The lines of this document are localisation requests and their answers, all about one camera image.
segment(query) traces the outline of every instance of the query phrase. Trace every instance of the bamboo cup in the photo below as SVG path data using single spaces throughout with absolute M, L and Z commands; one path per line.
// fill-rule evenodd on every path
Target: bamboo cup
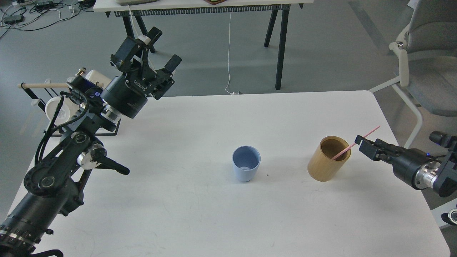
M 336 160 L 332 158 L 348 146 L 348 143 L 339 137 L 328 136 L 322 139 L 308 163 L 308 173 L 311 177 L 321 182 L 332 179 L 349 159 L 351 150 L 349 149 Z

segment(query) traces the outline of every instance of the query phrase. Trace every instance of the blue plastic cup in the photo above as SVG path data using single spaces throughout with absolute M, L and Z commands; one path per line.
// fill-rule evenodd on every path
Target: blue plastic cup
M 254 178 L 259 168 L 260 154 L 252 146 L 240 146 L 233 152 L 232 164 L 235 177 L 242 182 L 248 182 Z

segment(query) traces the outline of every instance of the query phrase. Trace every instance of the chair leg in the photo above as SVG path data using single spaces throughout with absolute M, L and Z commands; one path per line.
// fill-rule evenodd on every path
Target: chair leg
M 413 111 L 413 113 L 417 117 L 417 124 L 413 129 L 413 132 L 411 132 L 411 135 L 409 136 L 408 140 L 406 140 L 406 143 L 404 144 L 404 148 L 409 148 L 411 144 L 413 143 L 414 139 L 416 138 L 417 134 L 419 133 L 420 128 L 422 127 L 422 123 L 424 122 L 424 118 L 422 117 L 422 114 L 420 113 L 419 109 L 416 107 L 416 105 L 411 101 L 411 99 L 401 90 L 398 85 L 392 85 L 392 88 L 397 92 L 397 94 L 403 99 L 403 101 L 408 105 L 408 107 Z
M 376 92 L 376 91 L 379 91 L 379 90 L 381 90 L 381 89 L 384 89 L 384 88 L 386 88 L 386 87 L 388 87 L 388 86 L 391 86 L 391 85 L 393 85 L 393 84 L 396 84 L 396 83 L 398 83 L 398 82 L 400 82 L 400 76 L 395 77 L 395 78 L 393 78 L 393 79 L 391 79 L 391 80 L 389 80 L 389 81 L 386 81 L 386 82 L 384 82 L 384 83 L 382 83 L 382 84 L 380 84 L 380 85 L 378 85 L 378 86 L 376 86 L 376 87 L 374 87 L 374 88 L 372 88 L 372 89 L 370 89 L 370 90 L 368 90 L 368 91 L 370 91 L 371 93 L 374 93 L 374 92 Z

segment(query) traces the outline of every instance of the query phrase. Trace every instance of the white cup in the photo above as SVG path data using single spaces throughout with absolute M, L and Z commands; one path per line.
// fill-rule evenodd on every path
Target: white cup
M 49 120 L 52 120 L 54 117 L 54 113 L 56 111 L 58 102 L 60 101 L 60 97 L 56 96 L 51 98 L 47 103 L 45 107 L 45 113 L 46 117 Z M 70 99 L 65 98 L 64 99 L 64 104 L 62 105 L 62 108 L 60 108 L 60 111 L 57 115 L 57 119 L 55 121 L 55 125 L 59 126 L 62 123 L 65 123 L 71 119 L 71 117 L 76 113 L 76 111 L 79 110 L 79 106 L 73 103 Z

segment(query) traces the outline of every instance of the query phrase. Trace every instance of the straw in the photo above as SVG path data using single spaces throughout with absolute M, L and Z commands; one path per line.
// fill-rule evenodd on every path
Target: straw
M 369 136 L 371 133 L 375 132 L 376 129 L 380 128 L 381 125 L 375 127 L 372 131 L 368 132 L 368 134 L 364 135 L 363 138 Z M 341 152 L 339 152 L 337 155 L 335 155 L 335 157 L 332 158 L 332 160 L 336 160 L 336 158 L 340 157 L 343 153 L 347 152 L 349 149 L 351 149 L 354 145 L 356 145 L 355 143 L 351 144 L 350 146 L 344 148 Z

